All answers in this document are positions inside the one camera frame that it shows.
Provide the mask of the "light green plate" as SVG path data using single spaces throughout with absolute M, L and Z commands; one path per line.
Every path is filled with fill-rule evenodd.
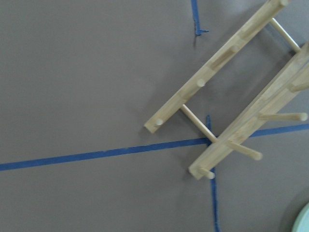
M 292 232 L 309 232 L 309 203 L 297 215 Z

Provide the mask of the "wooden dish rack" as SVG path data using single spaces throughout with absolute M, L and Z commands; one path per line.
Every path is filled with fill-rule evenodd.
M 309 87 L 309 3 L 306 0 L 214 0 L 202 14 L 212 26 L 206 62 L 145 123 L 157 132 L 177 113 L 212 144 L 189 166 L 195 179 L 237 151 L 268 121 L 299 120 L 281 109 Z

